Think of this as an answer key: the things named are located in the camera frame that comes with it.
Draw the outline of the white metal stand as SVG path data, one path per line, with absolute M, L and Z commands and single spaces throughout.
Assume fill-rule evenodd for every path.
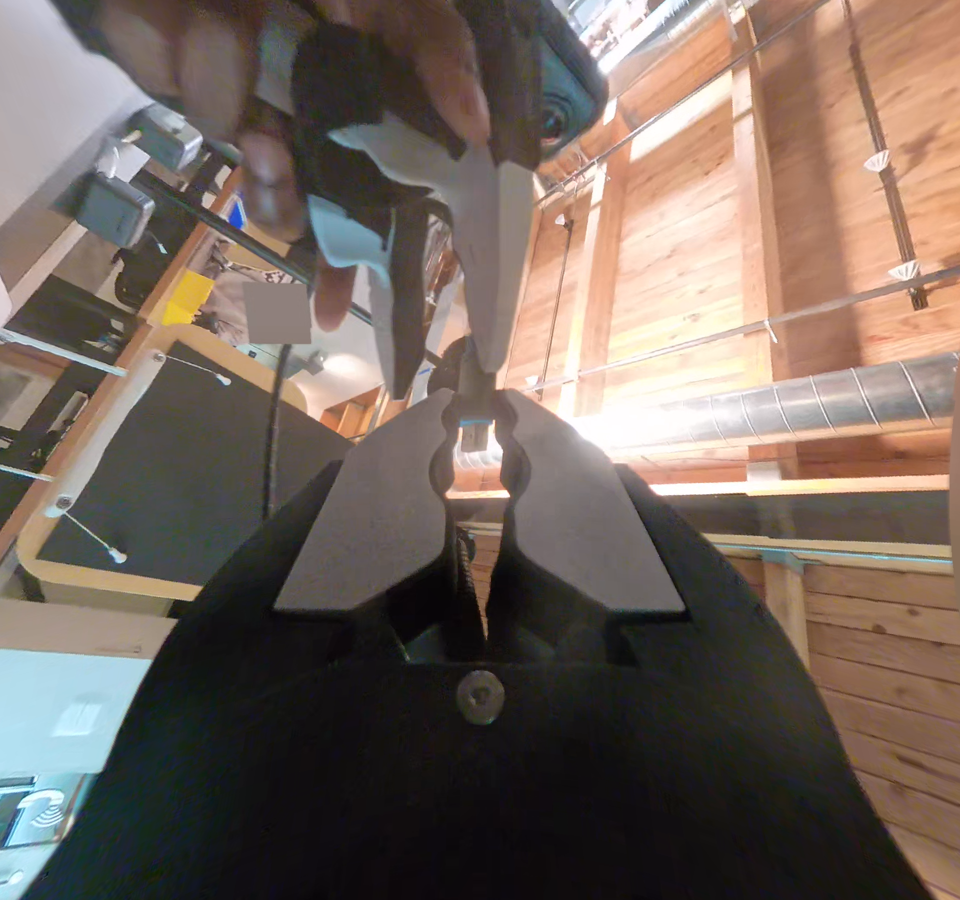
M 42 510 L 44 518 L 59 519 L 78 501 L 128 415 L 150 390 L 166 361 L 165 353 L 149 349 L 144 358 L 118 380 L 110 402 L 94 412 L 90 426 L 84 430 L 86 438 L 69 454 L 65 466 L 54 477 Z

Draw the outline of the door phone sign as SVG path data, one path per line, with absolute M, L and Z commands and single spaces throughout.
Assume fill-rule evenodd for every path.
M 1 779 L 1 848 L 53 844 L 61 836 L 80 774 L 20 774 Z

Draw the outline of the silver ventilation duct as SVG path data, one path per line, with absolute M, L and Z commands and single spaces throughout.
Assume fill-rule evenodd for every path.
M 653 63 L 671 53 L 695 27 L 710 19 L 729 0 L 665 0 L 598 61 L 600 71 L 611 75 L 632 62 Z
M 609 456 L 653 458 L 950 427 L 958 353 L 775 382 L 657 406 L 576 417 Z

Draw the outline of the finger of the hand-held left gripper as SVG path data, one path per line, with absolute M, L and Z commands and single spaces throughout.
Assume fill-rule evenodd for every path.
M 534 210 L 534 174 L 489 152 L 467 152 L 455 164 L 449 209 L 464 300 L 484 372 L 504 366 L 519 305 Z
M 426 268 L 451 237 L 442 204 L 406 204 L 390 211 L 381 257 L 368 266 L 370 319 L 383 382 L 393 400 L 404 399 L 426 352 Z

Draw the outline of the grey junction box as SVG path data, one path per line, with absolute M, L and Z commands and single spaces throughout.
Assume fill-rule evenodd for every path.
M 203 135 L 184 115 L 163 103 L 145 106 L 127 124 L 139 132 L 135 145 L 172 173 L 181 173 L 201 152 Z
M 153 217 L 154 200 L 117 176 L 91 172 L 83 181 L 75 221 L 114 246 L 135 247 Z

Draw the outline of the yellow plastic bin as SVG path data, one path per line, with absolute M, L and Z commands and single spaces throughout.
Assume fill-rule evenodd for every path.
M 213 287 L 211 278 L 197 271 L 185 270 L 163 308 L 161 325 L 193 323 L 209 300 Z

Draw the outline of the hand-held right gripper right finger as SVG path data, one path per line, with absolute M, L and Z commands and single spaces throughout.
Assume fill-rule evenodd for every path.
M 609 613 L 684 613 L 610 458 L 521 393 L 500 391 L 497 403 L 513 548 Z

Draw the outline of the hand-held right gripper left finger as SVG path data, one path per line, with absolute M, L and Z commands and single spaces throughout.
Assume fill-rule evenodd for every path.
M 275 602 L 284 613 L 352 613 L 397 590 L 448 545 L 457 428 L 441 389 L 351 450 Z

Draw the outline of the person's left hand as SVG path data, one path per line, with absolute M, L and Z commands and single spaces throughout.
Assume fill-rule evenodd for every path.
M 248 216 L 292 244 L 305 235 L 290 128 L 255 98 L 270 0 L 100 0 L 111 56 L 156 99 L 176 99 L 205 136 L 243 157 Z M 448 0 L 309 0 L 325 19 L 378 37 L 410 61 L 438 114 L 473 146 L 489 140 L 474 38 Z

